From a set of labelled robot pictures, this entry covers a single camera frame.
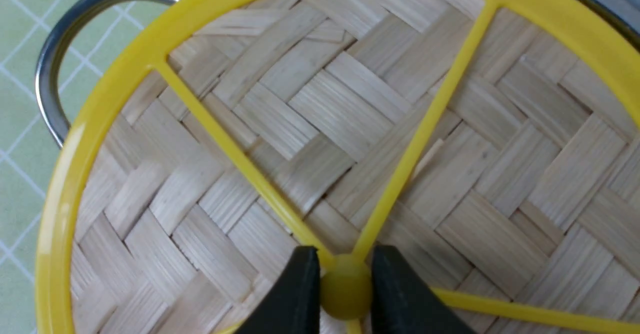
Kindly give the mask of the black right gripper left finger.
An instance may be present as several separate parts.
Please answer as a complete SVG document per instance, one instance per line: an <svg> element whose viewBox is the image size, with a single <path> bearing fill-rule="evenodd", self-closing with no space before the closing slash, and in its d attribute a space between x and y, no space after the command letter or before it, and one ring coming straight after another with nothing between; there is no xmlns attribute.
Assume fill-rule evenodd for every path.
<svg viewBox="0 0 640 334"><path fill-rule="evenodd" d="M297 246L275 284L236 334L318 334L320 262L313 246Z"/></svg>

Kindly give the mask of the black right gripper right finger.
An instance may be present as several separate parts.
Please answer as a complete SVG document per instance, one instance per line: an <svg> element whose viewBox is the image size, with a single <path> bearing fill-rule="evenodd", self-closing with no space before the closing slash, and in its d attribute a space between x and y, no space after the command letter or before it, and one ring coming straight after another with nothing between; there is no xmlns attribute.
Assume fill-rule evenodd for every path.
<svg viewBox="0 0 640 334"><path fill-rule="evenodd" d="M374 334L473 334L419 277L397 247L375 246L371 270Z"/></svg>

